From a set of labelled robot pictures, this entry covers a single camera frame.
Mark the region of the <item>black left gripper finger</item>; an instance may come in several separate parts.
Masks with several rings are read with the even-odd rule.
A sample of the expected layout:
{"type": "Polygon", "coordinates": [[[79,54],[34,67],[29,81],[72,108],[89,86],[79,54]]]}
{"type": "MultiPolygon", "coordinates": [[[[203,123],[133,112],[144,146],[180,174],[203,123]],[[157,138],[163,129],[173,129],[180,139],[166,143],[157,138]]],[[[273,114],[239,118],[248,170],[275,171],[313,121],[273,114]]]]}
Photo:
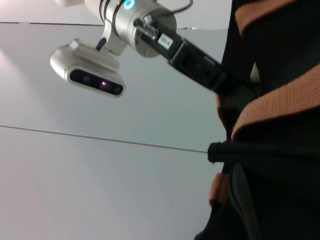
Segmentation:
{"type": "Polygon", "coordinates": [[[230,173],[231,204],[242,219],[249,240],[263,240],[248,181],[243,168],[235,164],[230,173]]]}

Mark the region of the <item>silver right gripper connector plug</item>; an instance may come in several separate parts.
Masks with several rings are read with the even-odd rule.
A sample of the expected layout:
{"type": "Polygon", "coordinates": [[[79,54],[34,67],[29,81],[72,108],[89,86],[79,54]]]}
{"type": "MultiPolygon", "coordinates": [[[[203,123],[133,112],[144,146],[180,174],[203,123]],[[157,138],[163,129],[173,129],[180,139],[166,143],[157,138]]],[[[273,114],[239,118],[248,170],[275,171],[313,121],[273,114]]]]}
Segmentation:
{"type": "Polygon", "coordinates": [[[155,22],[155,18],[151,14],[148,14],[143,18],[136,18],[133,25],[141,35],[146,35],[152,40],[155,40],[159,35],[159,31],[153,26],[155,22]]]}

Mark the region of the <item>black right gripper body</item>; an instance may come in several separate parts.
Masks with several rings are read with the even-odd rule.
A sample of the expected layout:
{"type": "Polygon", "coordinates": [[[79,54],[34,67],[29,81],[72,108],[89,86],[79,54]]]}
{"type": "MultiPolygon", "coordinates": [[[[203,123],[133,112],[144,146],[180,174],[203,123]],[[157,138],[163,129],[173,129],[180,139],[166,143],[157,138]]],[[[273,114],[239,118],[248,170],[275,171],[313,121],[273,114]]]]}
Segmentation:
{"type": "Polygon", "coordinates": [[[208,54],[175,31],[159,25],[154,47],[168,64],[201,86],[223,93],[233,86],[233,77],[208,54]]]}

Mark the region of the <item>black food bag orange handles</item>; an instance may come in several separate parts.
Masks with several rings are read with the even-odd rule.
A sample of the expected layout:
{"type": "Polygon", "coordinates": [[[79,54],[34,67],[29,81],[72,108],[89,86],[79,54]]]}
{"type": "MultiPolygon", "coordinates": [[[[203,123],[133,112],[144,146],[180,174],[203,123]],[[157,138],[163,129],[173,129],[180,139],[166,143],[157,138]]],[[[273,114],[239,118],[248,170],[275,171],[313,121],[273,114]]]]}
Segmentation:
{"type": "Polygon", "coordinates": [[[257,99],[242,111],[217,96],[226,140],[211,213],[194,240],[249,240],[232,206],[234,165],[245,173],[262,240],[320,240],[320,0],[232,0],[222,65],[250,77],[257,99]]]}

